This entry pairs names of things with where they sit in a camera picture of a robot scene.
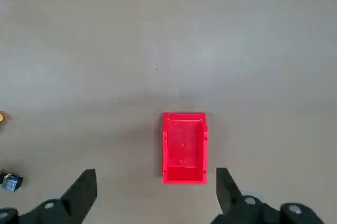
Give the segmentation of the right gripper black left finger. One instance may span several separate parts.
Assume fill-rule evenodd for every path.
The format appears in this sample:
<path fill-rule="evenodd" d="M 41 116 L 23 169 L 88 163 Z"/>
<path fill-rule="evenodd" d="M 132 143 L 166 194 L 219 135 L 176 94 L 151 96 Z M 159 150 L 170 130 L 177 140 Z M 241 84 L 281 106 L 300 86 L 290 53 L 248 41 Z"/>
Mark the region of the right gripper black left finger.
<path fill-rule="evenodd" d="M 86 169 L 60 198 L 49 199 L 23 215 L 15 208 L 2 208 L 1 223 L 82 223 L 96 198 L 96 171 Z"/>

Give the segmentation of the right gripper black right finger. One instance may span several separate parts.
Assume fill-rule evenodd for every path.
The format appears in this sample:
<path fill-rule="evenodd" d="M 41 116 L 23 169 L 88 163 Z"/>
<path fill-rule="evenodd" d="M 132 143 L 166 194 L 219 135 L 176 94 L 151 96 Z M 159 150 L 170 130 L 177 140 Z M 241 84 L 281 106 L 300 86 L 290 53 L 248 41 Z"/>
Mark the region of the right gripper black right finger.
<path fill-rule="evenodd" d="M 283 203 L 276 210 L 257 197 L 243 195 L 226 168 L 216 169 L 216 195 L 222 213 L 212 223 L 323 223 L 315 211 L 301 203 Z"/>

